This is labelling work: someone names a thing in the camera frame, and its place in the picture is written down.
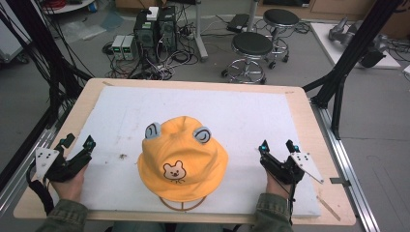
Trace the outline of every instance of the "bear face patch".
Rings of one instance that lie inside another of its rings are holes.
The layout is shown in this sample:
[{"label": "bear face patch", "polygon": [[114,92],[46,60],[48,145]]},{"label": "bear face patch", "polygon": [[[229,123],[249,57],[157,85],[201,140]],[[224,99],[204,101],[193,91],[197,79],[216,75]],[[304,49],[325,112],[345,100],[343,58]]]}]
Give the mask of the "bear face patch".
[{"label": "bear face patch", "polygon": [[175,165],[166,163],[163,166],[163,170],[163,176],[171,182],[175,181],[175,184],[181,184],[181,182],[185,182],[182,179],[187,175],[187,171],[184,169],[181,161],[176,161]]}]

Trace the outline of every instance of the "white mounting plate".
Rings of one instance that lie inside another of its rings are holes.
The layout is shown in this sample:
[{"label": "white mounting plate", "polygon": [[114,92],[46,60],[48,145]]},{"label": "white mounting plate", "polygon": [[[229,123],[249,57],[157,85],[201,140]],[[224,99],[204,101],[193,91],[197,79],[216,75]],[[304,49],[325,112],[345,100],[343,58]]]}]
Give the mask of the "white mounting plate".
[{"label": "white mounting plate", "polygon": [[322,175],[320,175],[320,172],[317,169],[312,156],[309,153],[291,153],[290,157],[299,165],[302,170],[304,170],[317,182],[319,182],[320,184],[323,184],[325,182],[322,178]]},{"label": "white mounting plate", "polygon": [[60,152],[52,149],[38,147],[36,149],[37,179],[42,180],[48,168],[54,163]]}]

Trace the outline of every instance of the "round stool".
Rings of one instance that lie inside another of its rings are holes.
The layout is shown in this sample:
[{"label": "round stool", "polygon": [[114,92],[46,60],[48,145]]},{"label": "round stool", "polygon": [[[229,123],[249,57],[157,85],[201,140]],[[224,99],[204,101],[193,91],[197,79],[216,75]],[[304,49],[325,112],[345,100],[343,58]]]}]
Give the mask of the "round stool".
[{"label": "round stool", "polygon": [[278,38],[278,30],[293,28],[296,24],[299,23],[299,18],[295,14],[287,10],[271,9],[263,14],[263,20],[266,22],[266,24],[274,28],[274,30],[271,32],[272,44],[274,45],[274,49],[271,53],[275,56],[273,58],[273,61],[269,64],[269,68],[273,69],[276,65],[278,54],[286,52],[286,55],[282,59],[283,62],[287,62],[289,58],[289,46],[283,39]]},{"label": "round stool", "polygon": [[235,60],[222,72],[222,76],[229,76],[229,82],[234,80],[251,84],[266,82],[262,67],[255,60],[263,60],[273,49],[272,42],[261,34],[243,32],[232,39],[232,49],[243,59]]}]

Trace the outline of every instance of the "human hand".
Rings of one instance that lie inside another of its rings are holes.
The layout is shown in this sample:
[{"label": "human hand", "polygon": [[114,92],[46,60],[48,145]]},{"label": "human hand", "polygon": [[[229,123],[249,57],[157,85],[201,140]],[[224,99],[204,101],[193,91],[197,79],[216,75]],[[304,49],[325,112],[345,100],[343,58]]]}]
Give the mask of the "human hand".
[{"label": "human hand", "polygon": [[268,183],[266,185],[266,192],[279,195],[285,199],[289,198],[291,185],[285,185],[278,179],[275,179],[268,171],[266,171]]},{"label": "human hand", "polygon": [[88,164],[85,165],[75,176],[69,181],[59,183],[51,182],[55,191],[57,191],[60,199],[72,200],[79,202],[81,198],[82,185],[84,184],[84,173]]}]

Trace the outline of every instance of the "desk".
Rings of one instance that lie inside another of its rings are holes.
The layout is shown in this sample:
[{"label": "desk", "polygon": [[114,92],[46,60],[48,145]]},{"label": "desk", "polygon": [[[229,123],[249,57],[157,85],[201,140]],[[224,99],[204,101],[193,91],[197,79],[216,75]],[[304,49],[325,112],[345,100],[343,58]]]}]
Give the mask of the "desk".
[{"label": "desk", "polygon": [[[284,95],[292,114],[300,145],[313,155],[325,184],[313,182],[321,210],[320,217],[293,218],[296,224],[352,225],[356,219],[342,185],[332,185],[329,178],[337,177],[337,171],[330,157],[325,140],[313,115],[308,98],[302,88],[283,86],[240,85],[220,83],[199,83],[182,81],[151,81],[94,78],[88,81],[56,141],[72,132],[78,137],[88,115],[93,110],[104,86],[128,86],[140,88],[188,89],[242,91],[253,93],[274,93]],[[35,193],[28,189],[15,207],[17,218],[44,218],[43,205]],[[148,221],[198,221],[216,223],[254,223],[253,215],[212,214],[159,214],[143,212],[90,211],[89,219],[98,220],[148,220]]]}]

